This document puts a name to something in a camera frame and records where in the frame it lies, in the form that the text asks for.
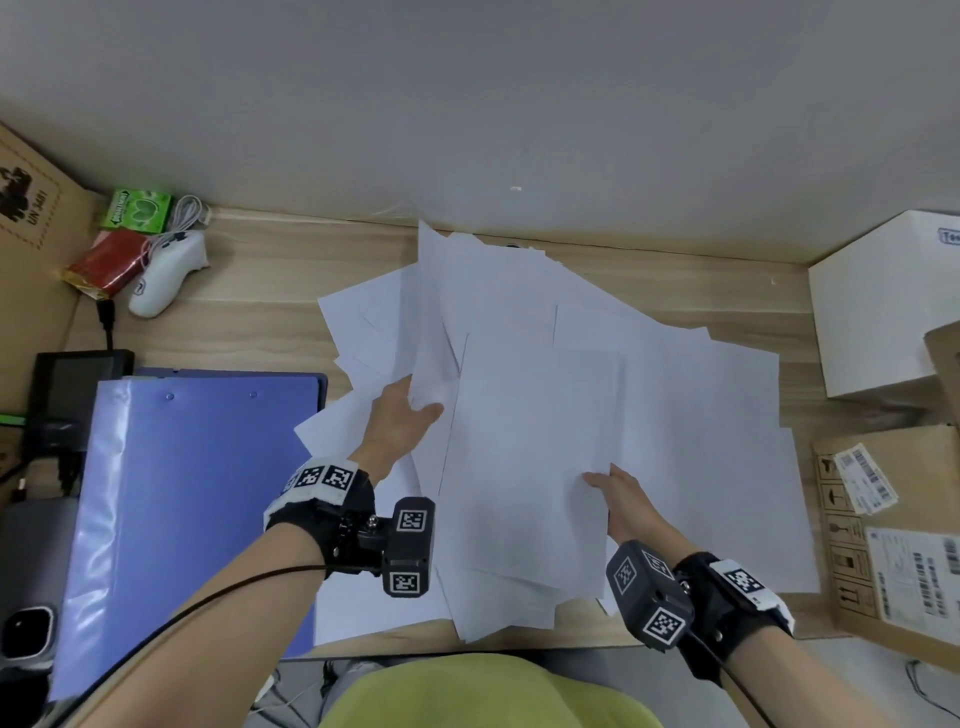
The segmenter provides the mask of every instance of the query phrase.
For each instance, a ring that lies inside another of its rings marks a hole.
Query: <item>white box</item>
[[[811,267],[810,294],[828,397],[927,404],[924,334],[960,319],[960,217],[898,215]]]

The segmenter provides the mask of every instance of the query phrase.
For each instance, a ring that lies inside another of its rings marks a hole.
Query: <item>pile of paper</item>
[[[468,642],[551,628],[574,597],[615,609],[607,508],[580,476],[611,462],[694,543],[776,591],[819,590],[775,354],[659,324],[540,251],[423,223],[416,265],[320,307],[354,391],[297,428],[313,455],[356,448],[402,376],[415,407],[445,411],[376,491],[380,515],[406,495],[436,501],[430,593],[331,579],[317,644],[428,619],[452,618]]]

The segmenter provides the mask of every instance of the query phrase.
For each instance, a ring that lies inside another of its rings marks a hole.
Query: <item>red package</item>
[[[147,236],[118,228],[99,239],[84,257],[60,271],[60,279],[94,300],[110,299],[143,272]]]

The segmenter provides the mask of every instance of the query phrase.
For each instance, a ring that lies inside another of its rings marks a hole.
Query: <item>green box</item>
[[[173,197],[162,192],[116,189],[101,227],[109,230],[126,228],[149,235],[163,232],[172,202]]]

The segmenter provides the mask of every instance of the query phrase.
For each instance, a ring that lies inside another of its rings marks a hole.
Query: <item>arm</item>
[[[668,523],[632,475],[611,465],[610,474],[585,473],[610,508],[610,535],[618,544],[637,539],[662,554],[670,568],[702,549]],[[776,627],[748,637],[727,661],[777,728],[892,728],[887,718]],[[724,690],[752,726],[764,723],[725,674]]]
[[[350,456],[375,485],[412,450],[443,412],[410,408],[410,377],[385,387],[373,403],[363,443]],[[181,609],[264,571],[322,564],[317,543],[289,523],[274,526]],[[239,726],[257,691],[306,617],[322,571],[251,584],[211,603],[134,658],[68,725],[97,728]]]

